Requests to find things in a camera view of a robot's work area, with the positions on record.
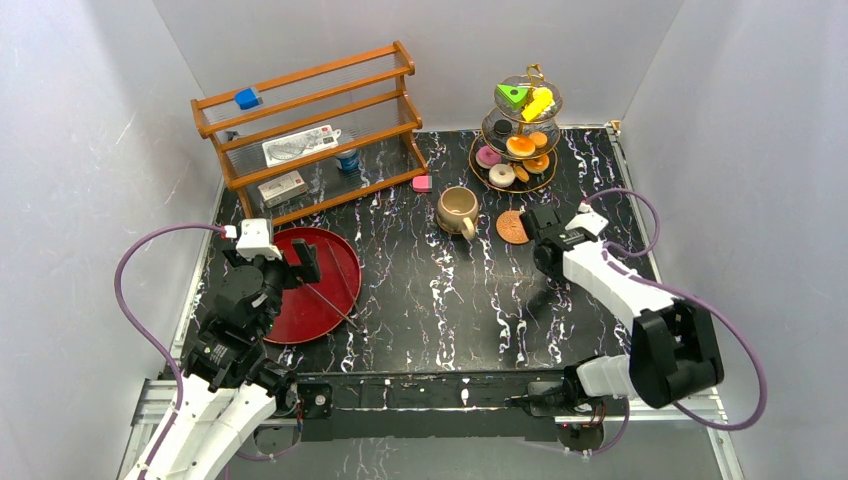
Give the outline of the dark red round tray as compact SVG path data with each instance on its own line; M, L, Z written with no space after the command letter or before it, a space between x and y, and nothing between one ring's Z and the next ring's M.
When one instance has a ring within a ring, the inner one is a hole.
M300 344L330 333L353 314L361 291L359 257L342 236L317 227L282 230L274 242L290 262L297 261L295 239L317 247L321 280L283 292L281 312L265 337L274 344Z

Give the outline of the round biscuit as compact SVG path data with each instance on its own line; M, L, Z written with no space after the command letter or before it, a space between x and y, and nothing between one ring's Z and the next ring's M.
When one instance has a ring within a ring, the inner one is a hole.
M543 132L532 132L528 135L537 150L544 149L548 144L548 136Z
M514 163L512 167L516 180L528 185L532 174L520 163Z

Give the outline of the orange donut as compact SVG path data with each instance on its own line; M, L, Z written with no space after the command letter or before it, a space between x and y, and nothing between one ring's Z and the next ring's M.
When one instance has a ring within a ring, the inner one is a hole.
M550 157L542 155L537 158L525 159L522 166L530 174L541 175L550 167Z
M511 157L529 158L535 153L536 145L528 136L514 135L506 140L506 150Z

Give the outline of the white cream donut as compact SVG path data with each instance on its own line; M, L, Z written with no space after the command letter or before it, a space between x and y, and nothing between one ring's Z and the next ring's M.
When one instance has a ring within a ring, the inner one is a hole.
M489 169L488 179L493 186L506 189L515 182L516 174L512 166L497 164Z

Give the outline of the metal tongs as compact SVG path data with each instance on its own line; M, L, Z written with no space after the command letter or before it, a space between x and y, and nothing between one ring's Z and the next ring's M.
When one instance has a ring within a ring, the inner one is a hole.
M328 236L310 238L308 244L317 246L321 281L302 288L307 337L317 338L341 323L365 333L358 318L361 265L352 246L340 237Z

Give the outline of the pink donut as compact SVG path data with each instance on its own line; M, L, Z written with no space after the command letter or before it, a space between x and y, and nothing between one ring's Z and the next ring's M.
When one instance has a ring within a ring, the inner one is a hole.
M480 168L490 170L502 162L502 156L488 145L483 145L475 153L475 162Z

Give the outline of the beige mug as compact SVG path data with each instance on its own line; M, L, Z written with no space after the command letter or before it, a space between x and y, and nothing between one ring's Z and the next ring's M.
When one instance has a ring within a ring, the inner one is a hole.
M468 188L453 186L445 189L439 196L436 215L462 230L461 236L467 241L477 236L477 222L480 204L476 195Z

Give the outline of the black sandwich cookie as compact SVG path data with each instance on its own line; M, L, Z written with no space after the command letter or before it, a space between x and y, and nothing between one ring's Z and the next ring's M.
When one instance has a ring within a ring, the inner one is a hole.
M509 137L512 131L512 123L509 120L499 119L493 123L492 132L498 137Z

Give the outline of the yellow cake slice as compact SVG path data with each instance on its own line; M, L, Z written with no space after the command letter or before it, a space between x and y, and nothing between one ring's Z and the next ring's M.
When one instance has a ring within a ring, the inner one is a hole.
M547 87L534 88L531 99L521 112L525 121L537 119L555 105L553 92Z

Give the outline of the green cake wedge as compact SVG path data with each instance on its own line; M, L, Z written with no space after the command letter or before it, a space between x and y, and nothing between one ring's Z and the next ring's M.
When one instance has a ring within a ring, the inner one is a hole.
M501 110L521 111L532 98L532 88L526 85L497 84L494 98Z

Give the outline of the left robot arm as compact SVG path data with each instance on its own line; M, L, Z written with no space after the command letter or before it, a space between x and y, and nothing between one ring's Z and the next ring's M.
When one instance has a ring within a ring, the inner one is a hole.
M321 278L316 247L300 238L292 245L296 264L270 243L256 253L225 251L229 272L176 371L177 391L128 478L214 479L262 421L297 407L295 374L263 351L284 291Z

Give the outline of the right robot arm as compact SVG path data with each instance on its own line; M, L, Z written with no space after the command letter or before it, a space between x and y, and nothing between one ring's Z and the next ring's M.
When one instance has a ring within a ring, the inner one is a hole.
M569 222L549 206L526 211L519 220L534 244L537 269L588 292L631 338L625 354L595 356L565 368L563 399L571 411L590 413L607 396L639 398L662 408L723 381L709 312L647 284L610 254L601 237L606 218L581 205Z

